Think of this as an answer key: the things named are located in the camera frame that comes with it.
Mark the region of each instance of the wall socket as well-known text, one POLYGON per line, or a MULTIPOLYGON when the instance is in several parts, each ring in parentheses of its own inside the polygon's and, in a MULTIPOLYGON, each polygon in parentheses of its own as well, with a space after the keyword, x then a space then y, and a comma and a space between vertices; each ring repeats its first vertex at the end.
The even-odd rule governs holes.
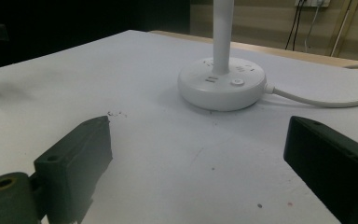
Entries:
MULTIPOLYGON (((298 6, 298 2, 300 0, 295 0, 295 7, 298 6)), ((304 3, 304 7, 317 7, 318 6, 318 2, 323 1, 323 0, 306 0, 304 3)), ((324 0, 322 3, 322 7, 328 7, 328 5, 330 4, 330 0, 324 0)))

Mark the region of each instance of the scuff mark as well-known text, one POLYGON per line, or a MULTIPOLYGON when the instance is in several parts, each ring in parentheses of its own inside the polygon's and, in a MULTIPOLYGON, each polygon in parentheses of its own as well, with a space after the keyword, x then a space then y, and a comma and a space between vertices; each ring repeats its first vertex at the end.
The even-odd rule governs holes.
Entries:
POLYGON ((200 153, 203 151, 203 149, 205 149, 205 148, 202 147, 202 148, 200 149, 200 151, 197 153, 197 155, 193 158, 193 160, 192 160, 191 163, 190 163, 190 166, 193 165, 194 161, 197 159, 197 157, 200 155, 200 153))
POLYGON ((127 114, 124 114, 123 112, 119 111, 118 113, 112 113, 111 111, 107 112, 107 115, 109 117, 118 117, 118 116, 124 116, 124 118, 127 118, 127 114))

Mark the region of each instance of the white desk lamp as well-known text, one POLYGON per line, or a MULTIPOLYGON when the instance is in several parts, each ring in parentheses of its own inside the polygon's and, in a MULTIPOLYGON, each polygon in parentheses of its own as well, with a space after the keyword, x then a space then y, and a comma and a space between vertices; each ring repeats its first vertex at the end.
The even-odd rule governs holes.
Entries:
MULTIPOLYGON (((349 102, 314 101, 267 85, 263 69, 255 63, 229 58, 234 0, 213 0, 213 58, 183 68, 178 78, 181 95, 192 105, 231 111, 254 104, 263 93, 322 107, 358 106, 349 102)), ((358 69, 358 65, 349 68, 358 69)))

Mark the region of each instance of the white cable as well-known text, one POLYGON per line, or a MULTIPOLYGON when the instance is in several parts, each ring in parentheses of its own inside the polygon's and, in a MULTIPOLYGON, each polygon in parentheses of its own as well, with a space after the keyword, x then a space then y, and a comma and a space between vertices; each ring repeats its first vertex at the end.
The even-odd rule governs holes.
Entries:
MULTIPOLYGON (((350 69, 358 69, 358 64, 356 65, 350 65, 346 66, 346 68, 350 69)), ((316 101, 311 99, 306 99, 300 96, 293 95, 291 93, 288 93, 286 91, 281 91, 273 86, 266 85, 265 93, 269 94, 277 94, 281 97, 300 102, 302 104, 306 105, 316 105, 320 107, 329 107, 329 108, 344 108, 344 107, 354 107, 358 106, 358 99, 354 101, 348 101, 348 102, 325 102, 325 101, 316 101)))
POLYGON ((313 17, 312 24, 310 25, 310 31, 308 32, 307 37, 305 38, 305 41, 304 41, 305 52, 306 52, 306 53, 308 53, 308 44, 307 44, 308 38, 310 38, 310 32, 312 32, 313 24, 315 23, 316 18, 318 17, 319 8, 321 8, 321 5, 322 5, 322 4, 320 4, 320 5, 318 5, 318 6, 316 7, 315 16, 313 17))

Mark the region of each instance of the electrical wire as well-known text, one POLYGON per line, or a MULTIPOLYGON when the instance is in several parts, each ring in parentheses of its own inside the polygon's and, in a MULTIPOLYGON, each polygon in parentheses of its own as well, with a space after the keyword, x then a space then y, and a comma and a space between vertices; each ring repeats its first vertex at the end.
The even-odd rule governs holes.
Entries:
MULTIPOLYGON (((346 68, 358 69, 358 64, 346 66, 346 68)), ((315 106, 320 106, 320 107, 345 108, 345 107, 358 106, 358 99, 353 100, 353 101, 348 101, 348 102, 316 101, 316 100, 311 100, 311 99, 303 98, 303 97, 300 97, 300 96, 296 96, 296 95, 293 95, 292 93, 288 93, 286 91, 281 91, 281 90, 275 88, 274 86, 269 86, 269 85, 266 85, 265 93, 276 94, 276 95, 279 95, 281 97, 284 97, 284 98, 287 98, 287 99, 290 99, 290 100, 293 100, 293 101, 296 101, 296 102, 299 102, 299 103, 302 103, 302 104, 315 105, 315 106)))
POLYGON ((303 6, 304 6, 305 1, 307 1, 307 0, 304 0, 304 1, 302 2, 301 7, 300 7, 300 10, 299 10, 299 13, 298 13, 297 28, 296 28, 295 37, 294 37, 294 39, 293 39, 293 47, 292 47, 292 50, 293 50, 293 51, 295 51, 295 45, 296 45, 296 38, 297 38, 298 25, 300 24, 301 11, 302 11, 302 8, 303 8, 303 6))
POLYGON ((315 24, 316 18, 318 17, 319 8, 321 8, 323 3, 324 1, 322 1, 322 3, 316 7, 315 16, 313 17, 312 24, 310 25, 310 30, 308 31, 307 37, 305 38, 304 47, 306 53, 308 53, 308 39, 310 38, 310 33, 312 32, 313 24, 315 24))
POLYGON ((290 35, 289 35, 289 38, 287 38, 286 47, 284 49, 287 49, 287 47, 289 46, 290 39, 292 38, 293 29, 295 28, 295 24, 296 24, 296 20, 297 20, 297 13, 300 9, 300 5, 302 2, 305 2, 305 0, 300 0, 297 4, 296 15, 295 15, 295 19, 293 20, 292 30, 290 30, 290 35))

